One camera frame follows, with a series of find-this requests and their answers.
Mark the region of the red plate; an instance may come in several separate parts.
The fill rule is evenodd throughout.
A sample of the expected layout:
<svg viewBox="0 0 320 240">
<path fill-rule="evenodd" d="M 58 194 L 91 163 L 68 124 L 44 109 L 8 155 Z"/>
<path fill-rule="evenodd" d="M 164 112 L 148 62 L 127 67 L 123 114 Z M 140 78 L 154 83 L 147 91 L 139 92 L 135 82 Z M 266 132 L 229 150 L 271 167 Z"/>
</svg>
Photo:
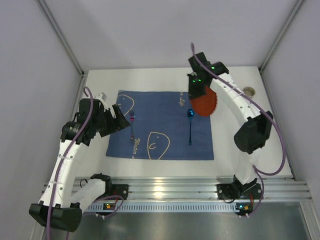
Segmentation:
<svg viewBox="0 0 320 240">
<path fill-rule="evenodd" d="M 216 109 L 217 94 L 210 87 L 205 87 L 205 95 L 190 100 L 193 110 L 202 117 L 209 117 Z"/>
</svg>

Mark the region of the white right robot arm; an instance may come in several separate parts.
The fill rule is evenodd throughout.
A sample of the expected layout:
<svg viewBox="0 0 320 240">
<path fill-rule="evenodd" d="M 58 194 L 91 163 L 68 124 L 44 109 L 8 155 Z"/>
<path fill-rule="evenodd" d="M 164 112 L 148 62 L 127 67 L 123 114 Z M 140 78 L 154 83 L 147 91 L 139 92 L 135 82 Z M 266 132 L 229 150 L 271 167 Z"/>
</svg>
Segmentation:
<svg viewBox="0 0 320 240">
<path fill-rule="evenodd" d="M 257 182 L 253 166 L 270 137 L 273 115 L 270 111 L 262 114 L 242 96 L 243 91 L 222 62 L 210 63 L 203 52 L 190 57 L 188 62 L 192 69 L 187 75 L 188 97 L 193 110 L 202 117 L 209 117 L 222 100 L 239 124 L 233 137 L 240 150 L 233 180 L 241 191 L 246 191 Z"/>
</svg>

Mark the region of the iridescent purple fork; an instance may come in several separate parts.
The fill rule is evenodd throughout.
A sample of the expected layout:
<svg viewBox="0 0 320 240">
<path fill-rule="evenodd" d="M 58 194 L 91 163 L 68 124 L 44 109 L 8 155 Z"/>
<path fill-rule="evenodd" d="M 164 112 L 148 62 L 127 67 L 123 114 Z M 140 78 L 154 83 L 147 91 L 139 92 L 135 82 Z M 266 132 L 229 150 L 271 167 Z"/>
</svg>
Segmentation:
<svg viewBox="0 0 320 240">
<path fill-rule="evenodd" d="M 134 121 L 135 121 L 135 113 L 133 110 L 129 111 L 129 119 L 131 122 L 131 134 L 130 134 L 130 141 L 133 143 L 134 139 L 135 139 L 135 135 L 134 135 Z"/>
</svg>

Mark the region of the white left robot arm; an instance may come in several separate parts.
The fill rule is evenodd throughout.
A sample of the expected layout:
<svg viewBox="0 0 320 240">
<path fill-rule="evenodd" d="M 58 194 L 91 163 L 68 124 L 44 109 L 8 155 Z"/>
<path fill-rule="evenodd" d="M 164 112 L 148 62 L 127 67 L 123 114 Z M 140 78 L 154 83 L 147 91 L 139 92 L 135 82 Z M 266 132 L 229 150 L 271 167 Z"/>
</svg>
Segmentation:
<svg viewBox="0 0 320 240">
<path fill-rule="evenodd" d="M 87 184 L 72 193 L 81 158 L 91 140 L 117 133 L 130 127 L 118 104 L 107 107 L 107 96 L 102 92 L 87 95 L 79 102 L 78 112 L 61 131 L 59 153 L 47 187 L 37 203 L 29 207 L 29 214 L 41 226 L 66 232 L 75 232 L 83 213 L 96 200 L 120 199 L 114 190 L 112 179 L 102 173 L 93 174 Z"/>
</svg>

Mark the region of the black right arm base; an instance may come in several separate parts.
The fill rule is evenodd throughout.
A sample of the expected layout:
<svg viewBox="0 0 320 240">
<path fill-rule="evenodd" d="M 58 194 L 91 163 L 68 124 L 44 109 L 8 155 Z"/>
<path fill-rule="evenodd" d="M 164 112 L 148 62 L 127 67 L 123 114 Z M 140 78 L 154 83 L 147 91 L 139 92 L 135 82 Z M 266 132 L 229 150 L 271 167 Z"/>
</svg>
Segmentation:
<svg viewBox="0 0 320 240">
<path fill-rule="evenodd" d="M 219 183 L 216 185 L 219 200 L 232 203 L 235 200 L 258 200 L 262 196 L 262 186 L 254 178 L 249 183 L 242 184 L 234 175 L 232 182 Z"/>
</svg>

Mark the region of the blue fish placemat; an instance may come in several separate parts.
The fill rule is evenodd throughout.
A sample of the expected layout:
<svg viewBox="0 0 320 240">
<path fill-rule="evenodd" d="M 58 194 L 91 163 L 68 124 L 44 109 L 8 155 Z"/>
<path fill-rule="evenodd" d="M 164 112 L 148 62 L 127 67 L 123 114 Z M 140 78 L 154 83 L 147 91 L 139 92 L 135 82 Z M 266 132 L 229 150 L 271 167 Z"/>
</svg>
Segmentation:
<svg viewBox="0 0 320 240">
<path fill-rule="evenodd" d="M 194 115 L 192 145 L 189 145 L 187 111 L 191 104 L 187 92 L 120 90 L 116 103 L 127 120 L 129 111 L 134 111 L 134 142 L 131 142 L 131 127 L 113 133 L 106 156 L 142 160 L 214 160 L 210 117 Z"/>
</svg>

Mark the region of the small brown cup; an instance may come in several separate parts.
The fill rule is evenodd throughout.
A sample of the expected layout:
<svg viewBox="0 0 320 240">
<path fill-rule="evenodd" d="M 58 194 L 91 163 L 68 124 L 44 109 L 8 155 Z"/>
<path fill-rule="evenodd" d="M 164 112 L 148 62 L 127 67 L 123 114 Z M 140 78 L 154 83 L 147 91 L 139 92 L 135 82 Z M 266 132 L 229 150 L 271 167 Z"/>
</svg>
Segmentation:
<svg viewBox="0 0 320 240">
<path fill-rule="evenodd" d="M 250 99 L 252 99 L 254 97 L 254 95 L 256 94 L 256 90 L 253 87 L 250 86 L 246 86 L 243 88 L 243 93 L 249 97 Z"/>
</svg>

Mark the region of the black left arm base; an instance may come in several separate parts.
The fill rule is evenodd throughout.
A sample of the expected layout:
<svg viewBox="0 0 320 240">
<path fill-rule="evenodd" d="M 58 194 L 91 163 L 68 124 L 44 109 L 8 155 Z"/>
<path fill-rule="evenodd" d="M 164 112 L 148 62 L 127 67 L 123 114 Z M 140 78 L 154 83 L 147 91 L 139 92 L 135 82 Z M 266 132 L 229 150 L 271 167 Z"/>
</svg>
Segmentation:
<svg viewBox="0 0 320 240">
<path fill-rule="evenodd" d="M 109 196 L 121 196 L 124 200 L 127 199 L 129 194 L 129 185 L 128 184 L 115 184 L 112 181 L 108 181 L 105 184 L 105 192 L 98 198 L 105 198 Z"/>
</svg>

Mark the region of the blue metallic spoon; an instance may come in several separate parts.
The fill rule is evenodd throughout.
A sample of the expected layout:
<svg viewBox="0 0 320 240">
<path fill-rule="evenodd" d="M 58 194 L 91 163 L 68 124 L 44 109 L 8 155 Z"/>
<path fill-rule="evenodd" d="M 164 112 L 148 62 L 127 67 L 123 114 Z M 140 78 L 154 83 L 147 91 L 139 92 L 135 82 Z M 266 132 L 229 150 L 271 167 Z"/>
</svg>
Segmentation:
<svg viewBox="0 0 320 240">
<path fill-rule="evenodd" d="M 187 110 L 187 117 L 189 119 L 189 145 L 192 145 L 192 120 L 194 118 L 194 110 L 192 108 L 189 108 Z"/>
</svg>

